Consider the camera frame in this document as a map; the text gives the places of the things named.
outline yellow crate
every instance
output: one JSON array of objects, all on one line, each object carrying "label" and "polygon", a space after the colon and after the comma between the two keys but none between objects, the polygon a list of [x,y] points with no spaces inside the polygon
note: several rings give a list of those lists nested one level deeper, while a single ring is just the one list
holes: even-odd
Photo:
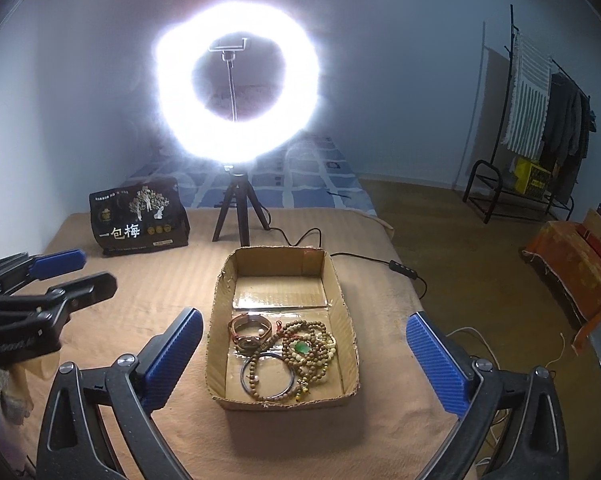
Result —
[{"label": "yellow crate", "polygon": [[516,189],[520,194],[534,198],[543,198],[543,193],[549,183],[551,173],[542,166],[526,158],[519,157],[516,161]]}]

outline striped towel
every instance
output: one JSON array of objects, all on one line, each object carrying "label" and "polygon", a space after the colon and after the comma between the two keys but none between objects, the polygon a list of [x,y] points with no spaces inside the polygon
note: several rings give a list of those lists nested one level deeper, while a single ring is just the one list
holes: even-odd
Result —
[{"label": "striped towel", "polygon": [[514,38],[513,56],[512,106],[503,143],[518,155],[538,160],[549,103],[551,57],[520,33]]}]

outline watch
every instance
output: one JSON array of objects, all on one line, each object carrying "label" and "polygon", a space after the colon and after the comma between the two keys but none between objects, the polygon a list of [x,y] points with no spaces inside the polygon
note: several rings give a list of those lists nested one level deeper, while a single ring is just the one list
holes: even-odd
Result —
[{"label": "watch", "polygon": [[[248,324],[260,326],[258,335],[239,335],[241,327]],[[254,351],[260,347],[272,335],[272,323],[260,314],[240,314],[228,324],[229,336],[238,348],[246,351]]]}]

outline tripod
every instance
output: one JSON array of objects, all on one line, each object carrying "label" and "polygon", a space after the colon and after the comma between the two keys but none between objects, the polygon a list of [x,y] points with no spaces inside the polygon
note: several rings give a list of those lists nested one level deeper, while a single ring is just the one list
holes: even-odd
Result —
[{"label": "tripod", "polygon": [[[232,70],[234,69],[234,60],[236,59],[236,53],[241,52],[247,48],[247,38],[243,38],[242,45],[233,46],[216,46],[210,47],[210,52],[220,52],[222,60],[227,63],[227,70],[229,73],[229,94],[231,96],[231,115],[232,120],[236,122],[236,92],[234,91],[234,76]],[[225,198],[220,206],[220,213],[218,213],[218,221],[216,222],[216,229],[212,237],[212,242],[217,242],[220,237],[220,231],[227,218],[229,211],[229,204],[232,198],[236,198],[236,216],[238,217],[238,235],[240,237],[241,247],[249,245],[249,218],[247,215],[247,200],[252,203],[252,207],[258,219],[263,225],[263,229],[269,231],[269,224],[264,217],[263,206],[258,202],[256,191],[249,182],[247,177],[247,170],[239,166],[233,166],[229,170],[231,174],[231,181],[227,190],[225,191]]]}]

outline bed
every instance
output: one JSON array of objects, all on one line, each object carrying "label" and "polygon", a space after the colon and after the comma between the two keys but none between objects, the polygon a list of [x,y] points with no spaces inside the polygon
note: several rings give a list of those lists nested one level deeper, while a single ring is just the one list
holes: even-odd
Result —
[{"label": "bed", "polygon": [[[229,173],[213,160],[189,155],[177,146],[162,148],[124,186],[175,177],[185,207],[218,207]],[[330,137],[300,133],[251,164],[249,179],[266,208],[330,207],[376,215],[343,154]]]},{"label": "bed", "polygon": [[[61,362],[72,360],[84,368],[109,365],[163,332],[184,306],[199,309],[208,324],[216,276],[239,245],[236,219],[230,215],[223,238],[212,243],[216,211],[189,209],[188,216],[192,225],[188,247],[115,258],[101,255],[88,214],[67,219],[48,250],[82,248],[88,261],[75,277],[108,270],[119,288],[111,300],[72,316],[62,333]],[[276,208],[272,216],[291,237],[310,226],[320,227],[324,248],[331,253],[397,259],[388,226],[370,215],[342,208]],[[253,244],[280,242],[276,233],[252,230]],[[225,412],[205,386],[203,338],[167,406],[153,414],[194,478],[278,479],[296,472],[316,479],[412,479],[443,442],[456,418],[443,411],[405,342],[407,317],[420,309],[410,280],[385,266],[353,258],[335,257],[335,267],[357,333],[359,392],[339,408]],[[33,283],[24,293],[44,291],[50,281]],[[35,407],[24,435],[31,456],[50,386],[51,381],[29,380]],[[126,474],[140,478],[112,413],[104,412],[104,418]]]}]

